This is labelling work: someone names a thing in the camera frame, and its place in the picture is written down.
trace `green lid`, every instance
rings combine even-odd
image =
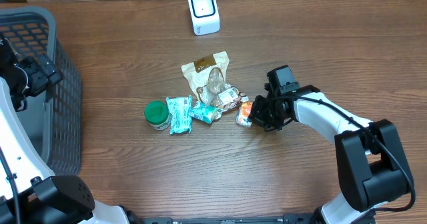
[[[160,125],[169,117],[169,110],[167,110],[165,103],[153,101],[145,107],[144,115],[149,123]]]

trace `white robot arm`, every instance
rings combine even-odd
[[[93,200],[79,177],[56,177],[31,144],[16,112],[62,80],[54,67],[43,68],[32,58],[18,61],[0,34],[0,223],[129,223],[123,208]]]
[[[285,65],[270,71],[267,97],[257,96],[249,118],[265,131],[281,130],[290,121],[305,124],[336,146],[342,193],[314,213],[311,223],[356,223],[375,211],[405,211],[415,202],[414,180],[395,126],[353,115],[319,89],[300,87]],[[366,155],[381,154],[369,163]],[[411,193],[403,208],[379,208]]]

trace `wood grain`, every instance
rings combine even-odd
[[[85,84],[80,176],[95,197],[141,217],[243,217],[312,212],[340,192],[334,147],[299,123],[264,133],[231,112],[211,126],[194,121],[189,135],[148,125],[150,101],[191,93],[181,65],[227,51],[227,80],[252,100],[266,94],[266,73],[288,64],[345,109],[391,120],[418,200],[378,222],[425,222],[427,0],[218,3],[222,29],[202,37],[185,0],[41,5]]]

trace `gray plastic basket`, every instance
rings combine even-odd
[[[20,54],[46,54],[64,80],[17,113],[35,150],[56,175],[76,175],[81,166],[81,79],[56,38],[52,14],[41,7],[0,9],[0,31]]]

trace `trash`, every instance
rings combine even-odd
[[[216,107],[211,107],[205,103],[197,101],[194,107],[189,110],[189,115],[199,119],[200,121],[211,124],[213,120],[221,117],[221,111]]]
[[[212,82],[214,79],[220,79],[220,81],[224,83],[226,81],[229,62],[230,60],[228,59],[227,53],[223,51],[203,57],[181,67],[182,73],[188,80],[189,87],[197,97],[198,101],[209,105],[209,100],[214,98],[214,94],[218,94],[218,92],[208,92],[207,84]]]
[[[227,53],[223,51],[181,67],[197,100],[208,106],[217,107],[221,112],[228,111],[241,102],[249,101],[245,93],[226,83],[229,62]]]
[[[229,89],[217,94],[211,101],[211,105],[220,108],[222,112],[224,112],[246,101],[249,101],[249,97],[245,93],[242,93],[237,87],[231,86]]]
[[[156,130],[162,131],[171,124],[171,115],[165,103],[162,101],[152,101],[145,107],[145,118]]]
[[[169,99],[166,97],[167,108],[172,115],[171,131],[169,133],[191,133],[191,122],[193,119],[188,115],[191,109],[192,97],[177,97]]]
[[[236,117],[236,123],[244,127],[251,127],[252,122],[248,118],[249,114],[251,113],[251,109],[251,101],[242,103],[242,106],[239,108],[238,116]]]

